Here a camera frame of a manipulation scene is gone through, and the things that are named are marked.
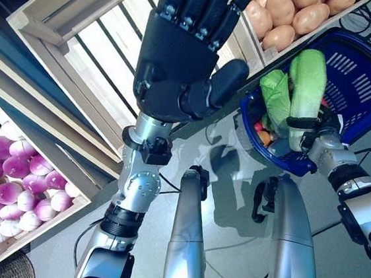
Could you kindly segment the black five-finger right hand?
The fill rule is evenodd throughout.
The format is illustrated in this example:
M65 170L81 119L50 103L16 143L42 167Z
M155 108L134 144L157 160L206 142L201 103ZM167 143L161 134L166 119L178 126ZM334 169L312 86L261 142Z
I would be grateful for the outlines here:
M321 105L316 117L288 117L289 146L296 152L306 152L315 140L324 135L340 136L341 116L327 106Z

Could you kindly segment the black five-finger left hand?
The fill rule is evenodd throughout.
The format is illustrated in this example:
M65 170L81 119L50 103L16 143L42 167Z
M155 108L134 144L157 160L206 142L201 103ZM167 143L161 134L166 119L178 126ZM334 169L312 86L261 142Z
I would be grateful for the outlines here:
M218 51L252 0L159 0L149 15L133 93L139 109L168 123L220 110L250 72L242 59L215 69Z

